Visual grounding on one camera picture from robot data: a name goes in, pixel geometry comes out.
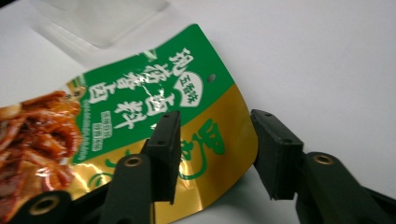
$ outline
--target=snack package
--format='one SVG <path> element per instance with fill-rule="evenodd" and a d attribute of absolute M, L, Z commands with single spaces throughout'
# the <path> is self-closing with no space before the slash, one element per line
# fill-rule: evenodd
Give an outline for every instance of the snack package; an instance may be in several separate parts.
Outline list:
<path fill-rule="evenodd" d="M 241 93 L 194 24 L 156 49 L 0 108 L 0 223 L 43 191 L 76 199 L 111 181 L 117 161 L 139 153 L 160 116 L 174 110 L 179 179 L 175 203 L 155 204 L 156 221 L 208 207 L 254 162 L 257 137 Z"/>

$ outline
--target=white background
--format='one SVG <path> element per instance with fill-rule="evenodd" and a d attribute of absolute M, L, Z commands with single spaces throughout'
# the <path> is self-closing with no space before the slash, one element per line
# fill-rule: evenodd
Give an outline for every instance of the white background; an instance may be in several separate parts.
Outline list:
<path fill-rule="evenodd" d="M 0 9 L 0 106 L 152 49 L 198 23 L 249 109 L 275 114 L 304 150 L 340 159 L 396 198 L 396 2 L 171 0 L 107 49 L 51 39 L 28 1 Z M 219 201 L 178 223 L 298 223 L 294 202 L 269 201 L 250 169 Z"/>

